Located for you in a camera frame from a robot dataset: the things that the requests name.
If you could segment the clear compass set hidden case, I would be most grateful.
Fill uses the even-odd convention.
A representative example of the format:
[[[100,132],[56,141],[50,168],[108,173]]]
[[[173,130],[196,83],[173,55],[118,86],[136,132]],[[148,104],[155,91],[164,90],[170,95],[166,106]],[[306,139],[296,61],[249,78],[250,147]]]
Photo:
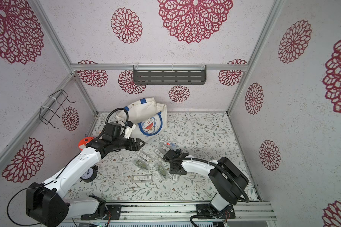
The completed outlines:
[[[162,151],[160,151],[159,149],[155,149],[154,150],[154,153],[157,155],[157,156],[159,156],[161,159],[164,159],[164,154],[163,154],[163,152]]]

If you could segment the clear compass set red label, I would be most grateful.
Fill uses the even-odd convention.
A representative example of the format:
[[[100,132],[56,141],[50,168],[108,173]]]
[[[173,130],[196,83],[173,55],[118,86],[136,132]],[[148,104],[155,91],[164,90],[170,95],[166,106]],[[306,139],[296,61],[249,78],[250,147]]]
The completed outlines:
[[[161,139],[161,140],[159,141],[159,143],[160,143],[160,147],[161,147],[162,145],[165,145],[165,146],[167,146],[168,148],[170,148],[170,150],[177,150],[177,149],[179,148],[179,146],[178,146],[176,143],[171,142],[171,141],[168,141],[168,140],[166,140],[166,139]]]

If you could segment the white Doraemon canvas bag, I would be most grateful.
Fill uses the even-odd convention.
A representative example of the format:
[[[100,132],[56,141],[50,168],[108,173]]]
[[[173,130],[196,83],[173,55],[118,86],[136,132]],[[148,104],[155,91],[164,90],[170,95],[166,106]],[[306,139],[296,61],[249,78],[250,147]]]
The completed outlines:
[[[131,132],[127,132],[126,137],[147,142],[168,127],[167,105],[156,102],[153,97],[140,99],[124,108],[127,113],[119,111],[116,119],[125,122],[128,117]]]

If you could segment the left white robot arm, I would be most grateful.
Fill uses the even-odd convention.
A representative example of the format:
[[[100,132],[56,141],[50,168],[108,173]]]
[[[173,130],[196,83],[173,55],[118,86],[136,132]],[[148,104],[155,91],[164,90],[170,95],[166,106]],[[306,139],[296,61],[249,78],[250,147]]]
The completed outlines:
[[[109,153],[122,149],[139,151],[145,144],[139,138],[112,141],[93,138],[62,170],[43,183],[32,183],[26,189],[26,215],[47,227],[57,227],[66,218],[81,215],[104,218],[108,208],[103,199],[89,196],[66,201],[64,198],[68,190]]]

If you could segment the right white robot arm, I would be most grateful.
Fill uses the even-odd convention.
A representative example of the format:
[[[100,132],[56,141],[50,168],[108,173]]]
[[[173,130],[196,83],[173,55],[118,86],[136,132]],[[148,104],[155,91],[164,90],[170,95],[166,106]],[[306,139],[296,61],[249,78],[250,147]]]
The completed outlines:
[[[210,202],[210,208],[221,211],[228,205],[236,205],[239,201],[250,202],[245,189],[249,183],[246,175],[226,157],[219,160],[195,158],[180,149],[169,150],[163,160],[170,164],[170,173],[186,175],[196,173],[208,177],[217,190]]]

